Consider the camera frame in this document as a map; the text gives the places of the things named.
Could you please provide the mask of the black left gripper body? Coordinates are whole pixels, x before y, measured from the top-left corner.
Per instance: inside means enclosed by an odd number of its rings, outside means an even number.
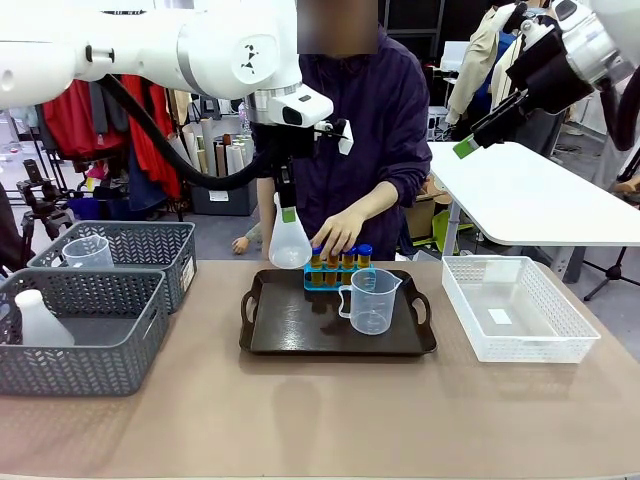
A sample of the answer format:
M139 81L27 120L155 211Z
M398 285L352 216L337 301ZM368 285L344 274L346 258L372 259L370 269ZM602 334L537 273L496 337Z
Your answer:
M255 124L255 160L258 176L272 176L276 167L291 159L307 158L314 151L311 128Z

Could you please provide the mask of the person's left hand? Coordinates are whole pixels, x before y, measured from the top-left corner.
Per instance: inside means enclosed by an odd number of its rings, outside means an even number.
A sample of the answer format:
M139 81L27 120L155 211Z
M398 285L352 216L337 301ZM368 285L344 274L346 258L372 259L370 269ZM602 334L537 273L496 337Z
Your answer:
M330 216L312 238L312 246L321 248L322 260L336 257L355 245L366 219L366 215L356 207Z

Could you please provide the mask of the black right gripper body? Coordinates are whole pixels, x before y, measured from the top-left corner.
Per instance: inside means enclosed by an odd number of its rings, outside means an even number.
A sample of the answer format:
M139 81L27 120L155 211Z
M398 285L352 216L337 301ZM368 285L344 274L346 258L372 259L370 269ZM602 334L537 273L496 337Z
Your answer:
M523 51L507 75L520 92L517 105L522 114L538 109L557 114L593 92L570 66L558 27Z

